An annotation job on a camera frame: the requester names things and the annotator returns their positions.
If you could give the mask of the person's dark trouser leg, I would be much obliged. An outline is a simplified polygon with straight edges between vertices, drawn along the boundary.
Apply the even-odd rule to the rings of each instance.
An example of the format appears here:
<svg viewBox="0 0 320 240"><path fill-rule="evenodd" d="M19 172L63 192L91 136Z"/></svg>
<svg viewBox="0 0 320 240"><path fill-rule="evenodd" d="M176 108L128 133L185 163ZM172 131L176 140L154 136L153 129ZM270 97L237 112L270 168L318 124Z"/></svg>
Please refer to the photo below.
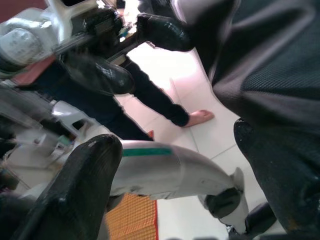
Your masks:
<svg viewBox="0 0 320 240"><path fill-rule="evenodd" d="M185 126L189 115L185 109L154 85L149 76L137 64L129 61L125 66L134 78L133 95L144 105L170 120L179 127ZM64 101L90 118L104 125L123 140L152 141L116 100L107 95L94 93L72 81L67 72L57 62L53 62L37 80L42 91L58 101Z"/></svg>

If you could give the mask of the red table frame corner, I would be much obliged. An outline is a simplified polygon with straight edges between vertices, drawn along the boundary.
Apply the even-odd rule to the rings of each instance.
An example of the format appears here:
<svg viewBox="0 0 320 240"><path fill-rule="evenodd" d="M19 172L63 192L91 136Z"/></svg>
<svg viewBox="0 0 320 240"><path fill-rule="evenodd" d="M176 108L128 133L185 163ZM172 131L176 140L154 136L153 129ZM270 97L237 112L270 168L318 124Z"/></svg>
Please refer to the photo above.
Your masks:
<svg viewBox="0 0 320 240"><path fill-rule="evenodd" d="M22 86L30 85L55 61L55 59L54 56L50 56L28 66L23 73L20 73L13 78L13 82Z"/></svg>

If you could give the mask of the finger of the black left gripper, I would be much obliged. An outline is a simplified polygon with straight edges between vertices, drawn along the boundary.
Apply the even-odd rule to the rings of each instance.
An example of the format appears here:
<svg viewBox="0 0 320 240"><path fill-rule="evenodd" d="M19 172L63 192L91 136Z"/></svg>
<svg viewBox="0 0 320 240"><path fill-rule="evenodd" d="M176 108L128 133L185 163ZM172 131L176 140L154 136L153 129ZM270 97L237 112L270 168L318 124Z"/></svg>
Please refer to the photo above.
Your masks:
<svg viewBox="0 0 320 240"><path fill-rule="evenodd" d="M173 52L193 49L190 31L185 22L175 18L141 13L136 18L137 40Z"/></svg>
<svg viewBox="0 0 320 240"><path fill-rule="evenodd" d="M125 95L135 89L132 75L107 60L84 53L62 55L62 64L70 78L91 92L106 95Z"/></svg>

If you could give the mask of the black table cloth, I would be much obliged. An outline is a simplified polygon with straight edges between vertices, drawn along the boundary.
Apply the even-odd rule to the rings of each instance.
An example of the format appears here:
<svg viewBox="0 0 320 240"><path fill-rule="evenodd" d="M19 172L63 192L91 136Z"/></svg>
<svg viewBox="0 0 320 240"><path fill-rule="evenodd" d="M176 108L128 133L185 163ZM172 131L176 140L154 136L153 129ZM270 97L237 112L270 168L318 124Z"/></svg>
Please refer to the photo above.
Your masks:
<svg viewBox="0 0 320 240"><path fill-rule="evenodd" d="M233 131L320 140L320 0L174 0Z"/></svg>

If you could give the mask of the grey robot left foot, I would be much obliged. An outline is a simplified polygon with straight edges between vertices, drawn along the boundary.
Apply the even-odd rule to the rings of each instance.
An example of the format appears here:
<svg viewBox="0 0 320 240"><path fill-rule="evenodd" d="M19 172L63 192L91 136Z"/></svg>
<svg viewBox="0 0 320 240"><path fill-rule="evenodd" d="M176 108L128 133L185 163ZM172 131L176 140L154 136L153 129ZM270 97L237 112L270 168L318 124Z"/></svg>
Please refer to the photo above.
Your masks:
<svg viewBox="0 0 320 240"><path fill-rule="evenodd" d="M130 193L152 199L198 196L203 207L239 234L249 214L244 174L227 174L193 150L155 141L122 140L122 159L111 185L112 197Z"/></svg>

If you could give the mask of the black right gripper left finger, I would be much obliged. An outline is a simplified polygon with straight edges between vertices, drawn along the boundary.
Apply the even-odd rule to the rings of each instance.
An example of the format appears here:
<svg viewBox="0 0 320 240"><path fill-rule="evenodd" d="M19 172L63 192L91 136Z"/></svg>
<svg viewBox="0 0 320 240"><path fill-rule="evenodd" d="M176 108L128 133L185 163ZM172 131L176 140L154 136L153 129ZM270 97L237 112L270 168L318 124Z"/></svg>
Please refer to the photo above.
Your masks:
<svg viewBox="0 0 320 240"><path fill-rule="evenodd" d="M111 134L80 144L10 240L97 240L122 153Z"/></svg>

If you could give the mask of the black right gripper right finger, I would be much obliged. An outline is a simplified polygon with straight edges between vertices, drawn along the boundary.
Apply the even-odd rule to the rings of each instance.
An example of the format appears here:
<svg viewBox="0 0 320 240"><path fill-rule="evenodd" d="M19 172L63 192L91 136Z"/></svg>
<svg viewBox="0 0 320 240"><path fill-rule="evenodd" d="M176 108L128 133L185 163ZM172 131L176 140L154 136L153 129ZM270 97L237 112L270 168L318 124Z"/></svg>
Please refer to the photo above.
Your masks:
<svg viewBox="0 0 320 240"><path fill-rule="evenodd" d="M286 231L268 240L320 240L320 131L258 128L238 119L233 132Z"/></svg>

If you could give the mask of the orange textured floor mat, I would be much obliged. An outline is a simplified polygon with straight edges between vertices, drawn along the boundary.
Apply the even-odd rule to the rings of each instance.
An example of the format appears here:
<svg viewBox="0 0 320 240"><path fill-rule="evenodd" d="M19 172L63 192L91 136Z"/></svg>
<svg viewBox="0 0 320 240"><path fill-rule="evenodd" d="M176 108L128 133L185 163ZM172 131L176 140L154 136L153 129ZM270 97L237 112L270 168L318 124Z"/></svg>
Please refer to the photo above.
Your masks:
<svg viewBox="0 0 320 240"><path fill-rule="evenodd" d="M105 217L110 240L159 240L157 201L149 197L125 194Z"/></svg>

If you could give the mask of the person's bare foot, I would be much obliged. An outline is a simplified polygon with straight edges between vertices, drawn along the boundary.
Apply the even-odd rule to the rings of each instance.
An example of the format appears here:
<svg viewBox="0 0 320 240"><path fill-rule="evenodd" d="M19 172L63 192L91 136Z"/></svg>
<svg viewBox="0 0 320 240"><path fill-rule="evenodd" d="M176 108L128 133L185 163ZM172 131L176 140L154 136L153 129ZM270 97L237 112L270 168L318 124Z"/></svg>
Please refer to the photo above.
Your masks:
<svg viewBox="0 0 320 240"><path fill-rule="evenodd" d="M188 122L186 125L183 126L183 128L189 128L196 125L200 125L214 118L215 118L215 115L211 111L204 110L204 109L194 111L188 115Z"/></svg>

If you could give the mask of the grey robot foot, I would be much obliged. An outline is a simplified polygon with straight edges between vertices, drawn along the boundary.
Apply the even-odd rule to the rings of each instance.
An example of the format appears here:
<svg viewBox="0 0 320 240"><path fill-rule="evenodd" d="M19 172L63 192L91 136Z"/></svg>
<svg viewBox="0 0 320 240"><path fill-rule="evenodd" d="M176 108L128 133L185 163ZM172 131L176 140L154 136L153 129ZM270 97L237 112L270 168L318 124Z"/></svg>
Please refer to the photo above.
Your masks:
<svg viewBox="0 0 320 240"><path fill-rule="evenodd" d="M254 238L266 232L276 221L277 218L270 205L267 202L261 203L250 211L246 217L245 234Z"/></svg>
<svg viewBox="0 0 320 240"><path fill-rule="evenodd" d="M122 159L111 185L112 197L130 193L152 199L198 196L203 207L239 234L249 214L244 174L227 174L193 150L155 141L122 140Z"/></svg>

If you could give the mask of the grey robot right foot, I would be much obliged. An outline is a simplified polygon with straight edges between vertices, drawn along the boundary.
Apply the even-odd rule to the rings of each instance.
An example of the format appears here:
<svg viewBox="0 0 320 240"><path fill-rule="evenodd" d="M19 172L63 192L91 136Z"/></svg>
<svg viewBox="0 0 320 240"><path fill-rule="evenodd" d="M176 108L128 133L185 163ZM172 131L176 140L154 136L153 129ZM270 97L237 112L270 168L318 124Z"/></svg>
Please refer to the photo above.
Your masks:
<svg viewBox="0 0 320 240"><path fill-rule="evenodd" d="M246 217L245 234L254 238L266 232L276 221L277 218L270 205L267 202L261 203L250 211Z"/></svg>

